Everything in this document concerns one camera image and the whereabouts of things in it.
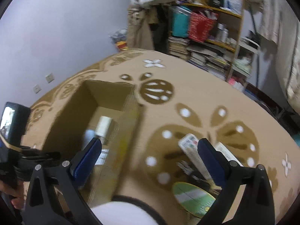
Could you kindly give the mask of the person's left hand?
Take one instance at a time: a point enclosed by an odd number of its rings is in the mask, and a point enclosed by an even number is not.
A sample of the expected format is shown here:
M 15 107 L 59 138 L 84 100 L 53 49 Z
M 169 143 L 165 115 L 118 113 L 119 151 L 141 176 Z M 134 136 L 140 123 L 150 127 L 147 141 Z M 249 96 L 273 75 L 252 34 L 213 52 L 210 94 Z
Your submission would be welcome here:
M 0 181 L 1 192 L 11 195 L 14 198 L 11 203 L 14 208 L 21 210 L 24 207 L 24 185 L 22 180 L 17 180 L 17 187 L 12 188 L 8 184 Z

